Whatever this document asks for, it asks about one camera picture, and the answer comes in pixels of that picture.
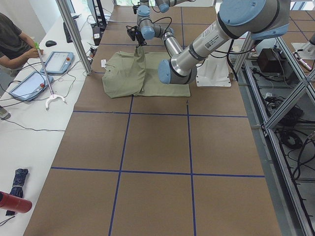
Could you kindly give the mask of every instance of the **tablet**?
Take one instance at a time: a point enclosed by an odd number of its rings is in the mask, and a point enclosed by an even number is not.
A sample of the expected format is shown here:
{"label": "tablet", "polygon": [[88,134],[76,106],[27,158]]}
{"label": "tablet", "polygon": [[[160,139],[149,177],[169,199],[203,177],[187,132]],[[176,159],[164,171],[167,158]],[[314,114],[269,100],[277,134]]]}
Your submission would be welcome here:
{"label": "tablet", "polygon": [[[50,82],[54,80],[52,76],[48,76],[48,78]],[[9,94],[21,101],[31,101],[48,86],[46,80],[45,74],[33,72],[12,89]]]}
{"label": "tablet", "polygon": [[52,52],[45,62],[47,73],[53,75],[65,73],[69,69],[73,58],[74,55],[71,52]]}

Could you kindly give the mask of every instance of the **person's arm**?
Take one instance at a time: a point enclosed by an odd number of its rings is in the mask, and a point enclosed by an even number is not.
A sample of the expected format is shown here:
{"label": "person's arm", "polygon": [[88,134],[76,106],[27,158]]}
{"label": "person's arm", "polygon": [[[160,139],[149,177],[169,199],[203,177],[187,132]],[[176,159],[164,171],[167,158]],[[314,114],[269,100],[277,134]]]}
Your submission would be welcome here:
{"label": "person's arm", "polygon": [[1,57],[0,64],[10,69],[16,69],[24,65],[28,61],[28,59],[37,58],[37,57],[38,57],[37,49],[31,48],[27,52],[20,55],[18,58],[10,59],[7,56]]}
{"label": "person's arm", "polygon": [[26,33],[21,32],[21,34],[19,35],[19,37],[26,42],[27,44],[29,44],[32,48],[35,47],[35,42],[34,40],[31,39],[31,37],[29,37]]}

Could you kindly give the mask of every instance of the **blue joint cap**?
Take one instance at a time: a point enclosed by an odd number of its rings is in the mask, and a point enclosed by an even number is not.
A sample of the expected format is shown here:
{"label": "blue joint cap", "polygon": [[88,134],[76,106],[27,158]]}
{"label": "blue joint cap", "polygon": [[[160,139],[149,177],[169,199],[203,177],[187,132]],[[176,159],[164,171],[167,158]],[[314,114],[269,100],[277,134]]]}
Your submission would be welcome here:
{"label": "blue joint cap", "polygon": [[289,24],[286,24],[284,26],[271,29],[269,31],[264,31],[261,33],[253,33],[251,34],[252,40],[262,40],[267,38],[275,38],[279,37],[281,35],[284,35],[289,29]]}
{"label": "blue joint cap", "polygon": [[150,15],[150,9],[148,6],[142,5],[138,7],[138,16],[147,17]]}
{"label": "blue joint cap", "polygon": [[266,0],[224,0],[220,17],[229,26],[241,26],[254,19],[264,8]]}
{"label": "blue joint cap", "polygon": [[169,5],[166,3],[162,3],[161,5],[158,6],[158,8],[162,13],[165,13],[168,11]]}
{"label": "blue joint cap", "polygon": [[157,74],[163,84],[169,84],[171,82],[171,68],[169,67],[168,60],[164,59],[159,63]]}
{"label": "blue joint cap", "polygon": [[144,39],[150,40],[153,39],[155,36],[154,29],[150,26],[144,26],[141,28],[141,33]]}

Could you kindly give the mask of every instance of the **black shirt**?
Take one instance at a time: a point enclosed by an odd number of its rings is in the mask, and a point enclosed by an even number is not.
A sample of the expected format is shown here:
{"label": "black shirt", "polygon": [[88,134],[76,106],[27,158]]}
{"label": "black shirt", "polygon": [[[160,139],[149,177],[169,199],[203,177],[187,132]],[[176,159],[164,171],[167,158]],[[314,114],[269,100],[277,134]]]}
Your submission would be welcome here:
{"label": "black shirt", "polygon": [[0,13],[0,58],[14,59],[32,48],[19,37],[21,33],[9,18]]}

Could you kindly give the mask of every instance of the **garment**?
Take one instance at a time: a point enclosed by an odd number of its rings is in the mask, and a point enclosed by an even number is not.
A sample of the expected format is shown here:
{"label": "garment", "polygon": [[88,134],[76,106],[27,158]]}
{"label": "garment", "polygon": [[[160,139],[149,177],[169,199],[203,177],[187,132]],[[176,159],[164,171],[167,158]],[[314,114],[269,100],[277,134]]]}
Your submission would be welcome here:
{"label": "garment", "polygon": [[32,48],[19,37],[21,33],[9,18],[0,13],[0,58],[14,59]]}
{"label": "garment", "polygon": [[145,53],[143,47],[134,54],[117,52],[106,63],[102,78],[105,93],[111,98],[122,96],[189,97],[189,85],[166,85],[158,79],[158,64],[169,58],[167,53]]}

